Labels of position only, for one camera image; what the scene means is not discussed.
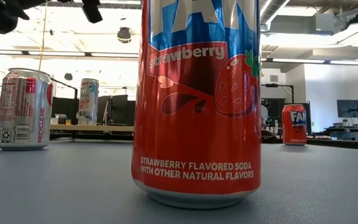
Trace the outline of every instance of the silver soda can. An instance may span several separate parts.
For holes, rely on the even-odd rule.
[[[0,148],[38,150],[49,144],[53,84],[50,75],[11,68],[2,81]]]
[[[98,122],[99,81],[84,78],[81,81],[79,125],[96,125]]]

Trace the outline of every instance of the wall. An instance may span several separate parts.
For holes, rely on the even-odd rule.
[[[300,65],[285,74],[285,81],[287,85],[294,87],[294,101],[295,103],[306,103],[305,91],[305,65]],[[287,95],[286,103],[291,103],[291,96]]]
[[[314,132],[342,122],[336,101],[358,100],[358,66],[305,65],[305,93]]]
[[[272,83],[270,81],[271,75],[278,75],[278,82],[277,84],[285,84],[285,73],[282,73],[280,69],[275,68],[263,68],[262,73],[263,76],[260,77],[260,83],[266,84],[266,83]],[[264,86],[260,87],[260,96],[262,98],[280,98],[285,99],[287,97],[288,93],[283,90],[283,88],[266,88]]]

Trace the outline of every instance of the table surface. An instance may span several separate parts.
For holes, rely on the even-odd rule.
[[[0,151],[0,223],[358,223],[358,149],[262,146],[262,186],[219,210],[148,198],[131,179],[131,143],[54,141]]]

